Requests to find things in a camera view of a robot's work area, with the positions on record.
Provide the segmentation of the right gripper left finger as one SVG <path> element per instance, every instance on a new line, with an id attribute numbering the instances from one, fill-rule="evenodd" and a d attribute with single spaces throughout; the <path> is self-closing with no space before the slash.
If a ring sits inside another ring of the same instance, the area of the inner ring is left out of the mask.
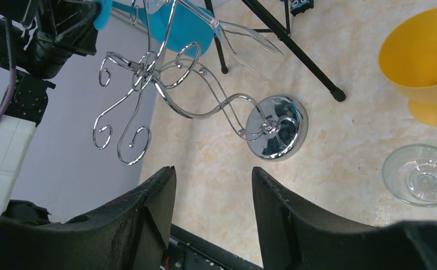
<path id="1" fill-rule="evenodd" d="M 0 215 L 0 269 L 158 269 L 168 248 L 176 171 L 165 166 L 129 192 L 60 223 L 12 200 Z"/>

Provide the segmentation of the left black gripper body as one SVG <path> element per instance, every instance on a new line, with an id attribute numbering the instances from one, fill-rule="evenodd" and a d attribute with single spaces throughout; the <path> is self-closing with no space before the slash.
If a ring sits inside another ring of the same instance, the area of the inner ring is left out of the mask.
<path id="1" fill-rule="evenodd" d="M 52 79 L 73 54 L 95 55 L 98 15 L 94 1 L 39 1 L 36 29 L 17 65 L 39 79 Z"/>

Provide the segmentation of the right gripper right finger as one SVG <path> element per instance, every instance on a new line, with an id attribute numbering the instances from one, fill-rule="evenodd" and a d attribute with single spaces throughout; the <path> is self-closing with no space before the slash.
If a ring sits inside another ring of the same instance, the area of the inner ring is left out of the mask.
<path id="1" fill-rule="evenodd" d="M 437 269 L 437 221 L 359 223 L 301 197 L 258 166 L 252 193 L 265 269 Z"/>

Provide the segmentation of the blue plastic wine glass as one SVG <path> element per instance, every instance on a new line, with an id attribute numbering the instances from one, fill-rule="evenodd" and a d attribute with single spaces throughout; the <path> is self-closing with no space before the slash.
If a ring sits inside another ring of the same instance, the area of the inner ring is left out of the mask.
<path id="1" fill-rule="evenodd" d="M 97 30 L 101 30 L 107 25 L 112 8 L 117 8 L 130 14 L 133 19 L 138 19 L 145 25 L 150 23 L 151 36 L 158 43 L 165 40 L 172 10 L 170 4 L 162 6 L 155 13 L 147 14 L 146 9 L 143 7 L 135 8 L 116 1 L 98 1 L 98 3 L 101 5 L 101 11 L 93 22 Z M 206 22 L 179 3 L 172 20 L 166 49 L 178 53 L 186 45 L 197 42 L 200 45 L 200 55 L 203 55 L 210 48 L 214 36 L 214 31 Z"/>

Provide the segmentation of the clear wine glass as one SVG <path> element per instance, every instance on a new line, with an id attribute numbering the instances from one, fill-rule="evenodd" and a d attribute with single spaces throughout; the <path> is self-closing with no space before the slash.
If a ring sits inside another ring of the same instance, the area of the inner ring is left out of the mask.
<path id="1" fill-rule="evenodd" d="M 381 167 L 382 181 L 399 201 L 437 206 L 437 147 L 411 144 L 394 150 Z"/>
<path id="2" fill-rule="evenodd" d="M 251 28 L 219 20 L 211 12 L 196 6 L 191 1 L 144 2 L 147 14 L 155 13 L 162 6 L 172 7 L 163 42 L 168 41 L 172 20 L 179 3 L 206 22 L 214 31 L 214 38 L 218 39 L 222 49 L 251 73 L 263 79 L 271 79 L 277 74 L 284 62 L 284 54 L 271 41 Z"/>

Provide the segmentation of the clear wine glass back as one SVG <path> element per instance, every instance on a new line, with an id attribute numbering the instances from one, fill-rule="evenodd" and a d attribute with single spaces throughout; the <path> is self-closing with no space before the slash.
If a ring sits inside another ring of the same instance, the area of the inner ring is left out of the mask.
<path id="1" fill-rule="evenodd" d="M 179 3 L 206 22 L 214 31 L 214 38 L 218 39 L 222 49 L 251 73 L 263 79 L 271 79 L 277 74 L 284 62 L 284 54 L 271 41 L 251 28 L 219 20 L 211 12 L 196 6 L 191 1 L 144 2 L 147 14 L 155 13 L 162 6 L 172 7 L 163 42 L 168 41 L 172 20 Z"/>

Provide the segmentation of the yellow plastic wine glass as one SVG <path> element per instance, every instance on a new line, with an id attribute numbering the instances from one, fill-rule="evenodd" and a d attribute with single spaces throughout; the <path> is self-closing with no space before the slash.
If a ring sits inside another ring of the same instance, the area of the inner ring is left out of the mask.
<path id="1" fill-rule="evenodd" d="M 378 64 L 384 77 L 408 99 L 411 115 L 437 127 L 437 8 L 397 26 L 383 42 Z"/>

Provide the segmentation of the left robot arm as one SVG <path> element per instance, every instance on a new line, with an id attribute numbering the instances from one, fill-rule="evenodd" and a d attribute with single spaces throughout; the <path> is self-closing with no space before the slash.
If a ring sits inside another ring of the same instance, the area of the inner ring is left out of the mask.
<path id="1" fill-rule="evenodd" d="M 100 1 L 0 1 L 0 215 L 48 104 L 52 79 L 72 55 L 94 55 Z"/>

